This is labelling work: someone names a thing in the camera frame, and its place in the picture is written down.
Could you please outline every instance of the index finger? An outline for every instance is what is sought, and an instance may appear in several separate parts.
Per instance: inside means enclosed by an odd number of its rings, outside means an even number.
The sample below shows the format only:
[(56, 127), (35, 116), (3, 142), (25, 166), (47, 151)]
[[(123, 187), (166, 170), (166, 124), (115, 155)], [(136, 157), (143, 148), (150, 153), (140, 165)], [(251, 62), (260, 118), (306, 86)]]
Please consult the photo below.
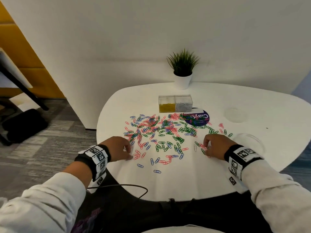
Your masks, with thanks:
[(205, 147), (207, 147), (207, 146), (208, 146), (208, 143), (209, 143), (212, 139), (213, 139), (213, 134), (207, 134), (207, 135), (205, 135), (204, 141), (203, 141), (203, 145), (204, 145)]
[(123, 138), (124, 140), (124, 146), (126, 148), (126, 152), (127, 153), (130, 153), (131, 152), (131, 145), (130, 145), (130, 142), (128, 140), (126, 140), (125, 138)]

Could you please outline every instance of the white shirt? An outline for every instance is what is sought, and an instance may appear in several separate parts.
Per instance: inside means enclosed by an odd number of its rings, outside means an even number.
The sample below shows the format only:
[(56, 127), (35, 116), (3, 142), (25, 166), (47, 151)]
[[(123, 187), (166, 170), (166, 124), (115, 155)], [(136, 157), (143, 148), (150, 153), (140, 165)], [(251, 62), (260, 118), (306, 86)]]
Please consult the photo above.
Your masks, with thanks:
[[(242, 172), (252, 201), (273, 232), (311, 232), (311, 192), (285, 174), (258, 160)], [(0, 208), (0, 233), (70, 232), (85, 188), (75, 176), (60, 172), (44, 184), (25, 190)], [(203, 227), (166, 227), (148, 232), (219, 232)]]

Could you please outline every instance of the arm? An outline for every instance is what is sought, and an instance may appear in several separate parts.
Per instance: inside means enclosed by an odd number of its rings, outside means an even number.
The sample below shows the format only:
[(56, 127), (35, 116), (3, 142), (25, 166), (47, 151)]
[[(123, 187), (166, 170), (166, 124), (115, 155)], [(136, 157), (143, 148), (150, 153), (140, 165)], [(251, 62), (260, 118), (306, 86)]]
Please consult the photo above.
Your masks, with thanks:
[[(225, 154), (236, 143), (223, 135), (206, 135), (205, 154), (226, 160)], [(275, 171), (265, 160), (256, 160), (241, 173), (252, 201), (262, 212), (273, 232), (309, 232), (311, 229), (311, 192), (285, 174)]]
[[(111, 137), (101, 144), (108, 147), (111, 161), (131, 157), (129, 142), (124, 138)], [(0, 232), (70, 232), (91, 179), (88, 165), (73, 162), (45, 183), (4, 204), (0, 208)]]

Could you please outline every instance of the black cable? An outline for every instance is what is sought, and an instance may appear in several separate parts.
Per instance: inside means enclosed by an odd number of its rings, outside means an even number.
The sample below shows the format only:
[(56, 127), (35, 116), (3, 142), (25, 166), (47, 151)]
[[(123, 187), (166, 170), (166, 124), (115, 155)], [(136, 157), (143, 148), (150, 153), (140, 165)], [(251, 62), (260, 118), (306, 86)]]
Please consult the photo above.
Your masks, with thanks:
[(89, 187), (87, 189), (98, 189), (98, 188), (104, 188), (104, 187), (110, 187), (110, 186), (123, 186), (123, 185), (127, 185), (127, 186), (136, 186), (136, 187), (140, 187), (146, 190), (146, 192), (144, 194), (142, 194), (141, 196), (139, 196), (138, 198), (140, 199), (141, 197), (143, 197), (145, 194), (147, 194), (148, 189), (141, 186), (141, 185), (133, 185), (133, 184), (113, 184), (113, 185), (104, 185), (104, 186), (98, 186), (98, 187)]

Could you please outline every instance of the blue carpet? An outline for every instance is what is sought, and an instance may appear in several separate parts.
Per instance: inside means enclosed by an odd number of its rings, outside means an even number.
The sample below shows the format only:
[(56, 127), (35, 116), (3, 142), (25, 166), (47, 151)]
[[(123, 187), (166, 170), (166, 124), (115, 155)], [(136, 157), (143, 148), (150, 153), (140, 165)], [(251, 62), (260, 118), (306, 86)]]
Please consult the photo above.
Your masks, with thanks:
[(292, 176), (294, 181), (311, 191), (311, 142), (309, 142), (302, 154), (281, 173)]

